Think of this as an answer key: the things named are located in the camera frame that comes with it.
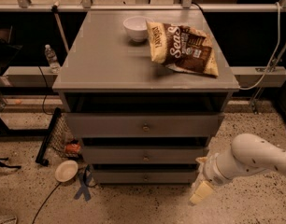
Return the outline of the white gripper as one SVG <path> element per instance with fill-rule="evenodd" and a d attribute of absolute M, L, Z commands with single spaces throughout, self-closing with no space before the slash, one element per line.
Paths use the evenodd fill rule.
<path fill-rule="evenodd" d="M 193 205 L 201 203 L 214 191 L 213 186 L 222 186 L 231 182 L 218 168 L 218 153 L 211 156 L 198 157 L 198 176 L 192 184 L 192 195 L 189 199 Z"/>

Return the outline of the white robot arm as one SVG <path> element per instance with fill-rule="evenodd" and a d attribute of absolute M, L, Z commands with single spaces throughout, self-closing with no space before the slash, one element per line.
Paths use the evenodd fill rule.
<path fill-rule="evenodd" d="M 191 204 L 198 204 L 223 186 L 241 176 L 277 172 L 286 176 L 286 150 L 263 138 L 243 133 L 236 136 L 222 153 L 198 157 L 198 176 L 193 183 Z"/>

